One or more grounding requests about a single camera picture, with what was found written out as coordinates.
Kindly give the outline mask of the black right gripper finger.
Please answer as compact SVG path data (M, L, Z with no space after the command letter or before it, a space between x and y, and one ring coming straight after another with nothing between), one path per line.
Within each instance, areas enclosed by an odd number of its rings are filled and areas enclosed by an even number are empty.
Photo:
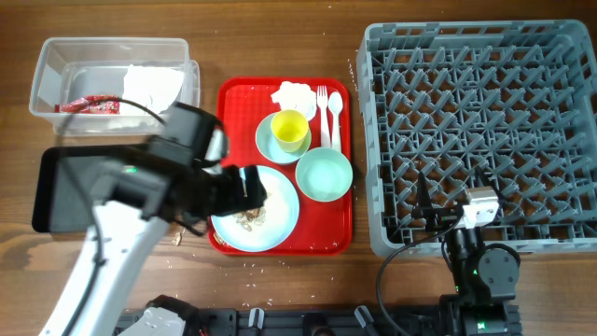
M423 172L418 173L416 200L417 208L419 210L431 207L431 199L426 185L426 178Z
M474 169L475 172L475 177L477 179L478 185L480 187L490 187L494 193L497 196L497 199L499 201L502 200L502 193L497 189L497 187L495 186L495 184L490 180L490 178L484 173L484 171L482 169L480 169L478 166L475 167Z

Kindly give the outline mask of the brown food scraps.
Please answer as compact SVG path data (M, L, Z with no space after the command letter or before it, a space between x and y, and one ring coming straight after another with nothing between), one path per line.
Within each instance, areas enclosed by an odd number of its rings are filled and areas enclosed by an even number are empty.
M243 211L232 215L234 221L245 231L252 232L264 227L266 209L264 207Z

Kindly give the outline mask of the white paper napkin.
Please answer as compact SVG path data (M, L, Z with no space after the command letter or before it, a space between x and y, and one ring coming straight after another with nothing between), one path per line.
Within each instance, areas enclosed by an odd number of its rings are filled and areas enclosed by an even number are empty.
M168 67L130 65L123 78L121 98L159 114L179 95L185 75Z

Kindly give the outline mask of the large light blue plate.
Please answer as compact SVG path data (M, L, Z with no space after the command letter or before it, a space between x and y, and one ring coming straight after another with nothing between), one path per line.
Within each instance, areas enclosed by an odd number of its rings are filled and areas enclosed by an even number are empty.
M243 252L263 252L280 245L290 236L299 219L299 197L281 172L263 165L257 166L260 181L267 192L264 202L266 221L262 229L247 232L232 215L211 217L215 233L225 243Z

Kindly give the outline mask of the green bowl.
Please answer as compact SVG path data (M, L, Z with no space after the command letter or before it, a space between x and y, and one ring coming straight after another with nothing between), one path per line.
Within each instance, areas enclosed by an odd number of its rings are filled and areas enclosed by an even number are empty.
M295 178L300 191L319 203L343 197L353 184L353 168L342 153L326 147L306 152L299 160Z

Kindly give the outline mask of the red snack wrapper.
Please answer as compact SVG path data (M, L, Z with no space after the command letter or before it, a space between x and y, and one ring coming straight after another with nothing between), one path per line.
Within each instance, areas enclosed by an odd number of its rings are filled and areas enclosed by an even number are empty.
M55 113L117 115L119 100L111 95L89 95L78 98L71 103L55 105Z

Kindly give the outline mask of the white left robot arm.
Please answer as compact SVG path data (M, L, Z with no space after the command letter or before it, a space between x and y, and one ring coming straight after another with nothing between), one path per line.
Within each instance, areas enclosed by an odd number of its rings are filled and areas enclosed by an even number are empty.
M107 335L155 245L175 223L191 233L211 216L261 207L257 168L222 166L229 140L216 116L179 102L143 148L104 161L89 190L69 160L59 164L90 221L45 335Z

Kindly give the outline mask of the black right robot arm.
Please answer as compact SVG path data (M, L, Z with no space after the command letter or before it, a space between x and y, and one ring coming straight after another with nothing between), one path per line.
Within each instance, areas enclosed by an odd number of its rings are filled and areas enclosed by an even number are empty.
M437 331L443 335L513 335L519 330L507 303L516 298L521 257L510 246L488 244L482 229L495 222L505 201L480 169L478 185L466 189L466 200L450 207L432 205L427 180L418 174L415 218L442 240L442 256L456 293L440 297Z

